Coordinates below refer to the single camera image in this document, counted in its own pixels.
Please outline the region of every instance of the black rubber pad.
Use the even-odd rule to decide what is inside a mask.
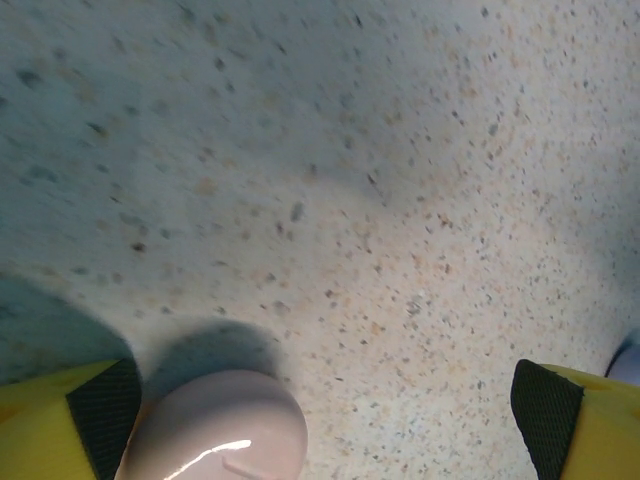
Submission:
[[[558,480],[569,453],[584,388],[529,360],[516,365],[511,410],[540,480]]]
[[[71,416],[97,480],[113,480],[140,409],[132,360],[121,360],[67,395]]]

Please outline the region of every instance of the terrazzo floor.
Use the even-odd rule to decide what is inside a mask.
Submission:
[[[533,479],[640,307],[631,0],[0,1],[0,380],[282,379],[304,479]]]

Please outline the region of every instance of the speckled floor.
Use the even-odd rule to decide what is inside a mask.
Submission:
[[[305,479],[534,478],[516,361],[601,373],[637,324],[639,33],[631,0],[1,1],[1,379],[214,358],[293,390]]]

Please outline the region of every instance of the yellow plastic part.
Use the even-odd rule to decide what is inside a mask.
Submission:
[[[0,479],[96,479],[65,397],[114,363],[0,387]]]
[[[585,389],[562,480],[640,478],[640,388],[569,368],[542,366]]]

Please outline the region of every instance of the yellow object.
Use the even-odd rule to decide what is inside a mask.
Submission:
[[[562,480],[640,478],[640,388],[569,368],[542,366],[584,387]]]
[[[112,406],[110,391],[118,390],[112,388],[114,378],[122,385],[122,391],[127,390],[131,385],[130,376],[123,376],[122,369],[118,367],[119,370],[115,374],[105,374],[99,377],[101,380],[91,382],[119,363],[118,361],[94,363],[0,387],[0,479],[102,480],[103,476],[100,474],[102,466],[96,467],[95,460],[96,458],[101,460],[104,455],[94,456],[94,464],[92,464],[91,449],[83,441],[83,433],[86,433],[84,440],[92,440],[96,437],[95,432],[100,431],[101,427],[98,426],[96,430],[95,425],[88,425],[84,428],[91,423],[91,420],[85,419],[94,416],[93,413],[86,415],[85,404],[91,404],[93,398],[97,399],[95,417],[102,424],[107,424],[105,429],[110,428],[108,426],[110,421],[120,430],[127,428],[130,415],[120,414],[123,411],[121,408],[123,401],[115,407]],[[135,389],[139,390],[139,385],[127,390],[128,397],[125,400],[129,402],[128,405],[131,399],[135,401]],[[80,407],[75,412],[71,401],[74,392],[82,392],[80,403],[76,402]],[[119,392],[113,395],[116,396],[116,403],[118,399],[124,398]],[[137,408],[133,413],[131,425],[136,413]],[[122,451],[126,446],[128,432],[125,432],[125,435],[125,445],[121,445]],[[113,448],[113,444],[110,443],[108,448],[111,458],[114,456],[113,452],[117,454],[117,444]]]

